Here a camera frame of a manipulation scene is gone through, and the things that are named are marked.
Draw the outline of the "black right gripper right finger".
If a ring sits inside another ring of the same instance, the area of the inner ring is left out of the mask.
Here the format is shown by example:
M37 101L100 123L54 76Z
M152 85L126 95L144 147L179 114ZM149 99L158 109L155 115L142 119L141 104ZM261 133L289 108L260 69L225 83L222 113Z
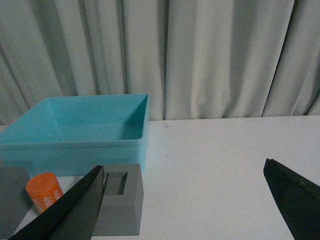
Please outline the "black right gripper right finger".
M295 240L320 238L320 187L274 159L266 159L263 175Z

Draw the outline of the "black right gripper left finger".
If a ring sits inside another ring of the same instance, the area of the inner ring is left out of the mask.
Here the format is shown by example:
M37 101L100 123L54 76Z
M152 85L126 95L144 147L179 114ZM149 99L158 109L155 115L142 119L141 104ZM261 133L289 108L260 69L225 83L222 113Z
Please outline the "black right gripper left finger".
M97 165L10 239L90 240L104 196L104 177L104 167Z

